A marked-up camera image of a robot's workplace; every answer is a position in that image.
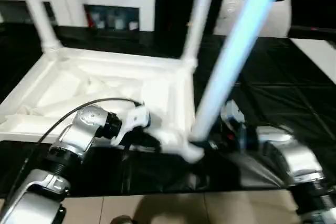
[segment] black cable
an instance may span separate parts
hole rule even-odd
[[[69,117],[70,115],[72,115],[73,113],[75,113],[76,111],[92,105],[94,103],[98,103],[98,102],[105,102],[105,101],[125,101],[125,102],[133,102],[134,105],[140,106],[141,104],[137,101],[134,101],[132,99],[127,99],[127,98],[101,98],[101,99],[96,99],[87,103],[84,103],[78,107],[76,107],[75,109],[71,110],[70,112],[68,112],[67,114],[65,114],[62,118],[60,118],[34,145],[34,147],[30,150],[30,153],[28,154],[27,158],[25,159],[20,171],[18,172],[13,185],[11,186],[11,189],[9,190],[9,193],[6,197],[5,200],[5,204],[9,202],[9,200],[11,199],[11,197],[13,196],[13,193],[15,191],[16,188],[16,184],[19,182],[19,180],[21,179],[21,175],[23,173],[23,171],[25,170],[25,168],[27,167],[27,164],[29,162],[29,160],[31,159],[31,157],[33,156],[35,150],[37,149],[37,147],[42,143],[42,141],[50,134],[51,131],[53,131],[61,122],[63,122],[67,117]]]

